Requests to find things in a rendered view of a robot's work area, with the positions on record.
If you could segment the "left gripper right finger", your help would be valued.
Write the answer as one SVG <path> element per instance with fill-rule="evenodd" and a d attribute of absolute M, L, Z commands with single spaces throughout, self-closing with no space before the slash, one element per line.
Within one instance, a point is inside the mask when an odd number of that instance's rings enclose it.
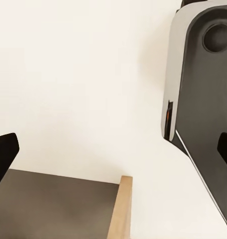
<path fill-rule="evenodd" d="M 227 164 L 227 133 L 226 132 L 221 133 L 219 141 L 218 141 L 217 150 Z"/>

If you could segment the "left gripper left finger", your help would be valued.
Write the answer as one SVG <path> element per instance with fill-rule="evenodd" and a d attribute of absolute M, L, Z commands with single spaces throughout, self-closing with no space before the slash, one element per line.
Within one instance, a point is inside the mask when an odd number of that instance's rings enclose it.
<path fill-rule="evenodd" d="M 15 132 L 0 136 L 0 182 L 19 153 Z"/>

